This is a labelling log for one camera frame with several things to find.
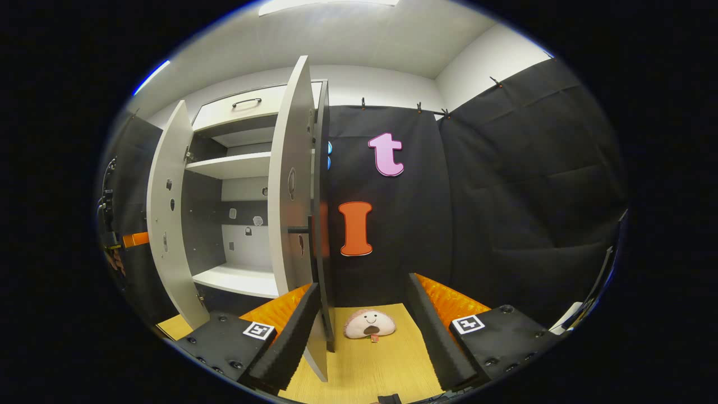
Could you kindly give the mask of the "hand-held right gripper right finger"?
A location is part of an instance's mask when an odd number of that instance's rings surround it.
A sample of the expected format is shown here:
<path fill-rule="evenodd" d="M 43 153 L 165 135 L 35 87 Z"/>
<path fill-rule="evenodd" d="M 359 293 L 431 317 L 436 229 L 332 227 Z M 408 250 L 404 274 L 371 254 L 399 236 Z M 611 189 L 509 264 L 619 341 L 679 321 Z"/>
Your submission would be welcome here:
<path fill-rule="evenodd" d="M 512 305 L 489 309 L 420 274 L 408 275 L 405 291 L 408 312 L 446 391 L 506 378 L 560 341 Z"/>

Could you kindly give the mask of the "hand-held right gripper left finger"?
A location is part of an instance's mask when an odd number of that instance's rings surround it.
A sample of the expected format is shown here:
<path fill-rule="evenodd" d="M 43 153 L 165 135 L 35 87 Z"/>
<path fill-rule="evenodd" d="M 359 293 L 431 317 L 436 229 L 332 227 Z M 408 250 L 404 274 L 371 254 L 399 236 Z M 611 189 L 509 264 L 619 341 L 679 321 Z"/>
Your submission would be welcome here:
<path fill-rule="evenodd" d="M 177 350 L 234 383 L 276 393 L 289 386 L 319 312 L 313 282 L 244 315 L 212 311 Z"/>

